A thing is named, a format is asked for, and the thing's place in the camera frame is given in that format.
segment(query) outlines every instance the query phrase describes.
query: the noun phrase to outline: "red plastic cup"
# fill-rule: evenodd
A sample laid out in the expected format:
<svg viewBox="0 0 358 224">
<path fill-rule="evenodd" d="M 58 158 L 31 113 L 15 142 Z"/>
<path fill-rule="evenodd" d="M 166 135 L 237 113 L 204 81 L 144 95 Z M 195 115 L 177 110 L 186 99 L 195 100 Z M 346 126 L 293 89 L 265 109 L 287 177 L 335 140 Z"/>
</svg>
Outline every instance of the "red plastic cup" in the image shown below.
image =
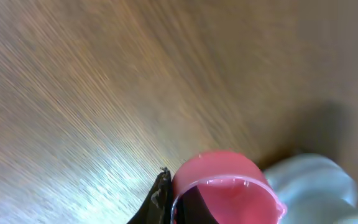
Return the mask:
<svg viewBox="0 0 358 224">
<path fill-rule="evenodd" d="M 218 223 L 277 224 L 287 211 L 260 169 L 235 152 L 200 154 L 186 161 L 172 181 L 171 223 L 179 198 L 194 186 Z"/>
</svg>

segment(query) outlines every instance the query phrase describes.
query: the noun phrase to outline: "pink cup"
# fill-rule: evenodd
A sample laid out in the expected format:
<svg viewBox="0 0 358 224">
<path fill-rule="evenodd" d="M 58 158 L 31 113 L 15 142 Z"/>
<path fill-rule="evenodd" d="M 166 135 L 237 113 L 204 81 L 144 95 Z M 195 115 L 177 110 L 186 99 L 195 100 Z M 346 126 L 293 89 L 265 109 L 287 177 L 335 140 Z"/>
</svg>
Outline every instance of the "pink cup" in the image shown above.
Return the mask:
<svg viewBox="0 0 358 224">
<path fill-rule="evenodd" d="M 197 186 L 208 210 L 222 224 L 277 224 L 287 211 L 259 168 L 231 151 L 200 154 L 173 177 L 171 223 L 179 198 Z"/>
</svg>

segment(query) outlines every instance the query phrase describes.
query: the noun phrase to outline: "wooden surface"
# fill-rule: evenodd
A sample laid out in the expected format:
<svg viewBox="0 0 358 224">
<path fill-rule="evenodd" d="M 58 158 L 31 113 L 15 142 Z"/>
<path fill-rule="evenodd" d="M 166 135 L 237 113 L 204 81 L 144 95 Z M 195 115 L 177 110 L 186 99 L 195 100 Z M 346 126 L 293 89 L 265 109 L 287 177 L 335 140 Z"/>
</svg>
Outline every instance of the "wooden surface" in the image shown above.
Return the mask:
<svg viewBox="0 0 358 224">
<path fill-rule="evenodd" d="M 291 0 L 0 0 L 0 223 L 125 223 L 160 166 L 275 154 L 317 98 L 298 13 Z"/>
</svg>

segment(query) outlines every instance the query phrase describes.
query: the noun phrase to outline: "pink bowl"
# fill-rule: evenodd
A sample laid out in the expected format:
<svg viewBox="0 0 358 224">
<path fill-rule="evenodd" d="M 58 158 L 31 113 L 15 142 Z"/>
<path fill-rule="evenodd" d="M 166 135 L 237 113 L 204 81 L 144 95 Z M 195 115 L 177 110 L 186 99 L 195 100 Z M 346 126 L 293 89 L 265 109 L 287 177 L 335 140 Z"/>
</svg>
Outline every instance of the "pink bowl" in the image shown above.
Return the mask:
<svg viewBox="0 0 358 224">
<path fill-rule="evenodd" d="M 259 168 L 235 152 L 200 154 L 186 161 L 172 181 L 171 223 L 180 196 L 196 185 L 218 223 L 277 224 L 287 211 Z"/>
</svg>

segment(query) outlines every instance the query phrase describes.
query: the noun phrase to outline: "black object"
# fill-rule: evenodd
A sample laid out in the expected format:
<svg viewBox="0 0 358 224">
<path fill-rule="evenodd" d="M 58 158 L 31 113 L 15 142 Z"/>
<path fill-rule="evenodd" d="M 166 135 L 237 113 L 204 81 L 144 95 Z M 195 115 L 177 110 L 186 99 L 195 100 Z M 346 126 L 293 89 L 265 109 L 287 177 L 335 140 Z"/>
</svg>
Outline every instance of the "black object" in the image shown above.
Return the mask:
<svg viewBox="0 0 358 224">
<path fill-rule="evenodd" d="M 171 173 L 167 168 L 161 172 L 142 206 L 128 224 L 170 224 L 173 203 Z M 188 190 L 176 207 L 177 224 L 218 223 L 209 212 L 197 187 Z"/>
</svg>

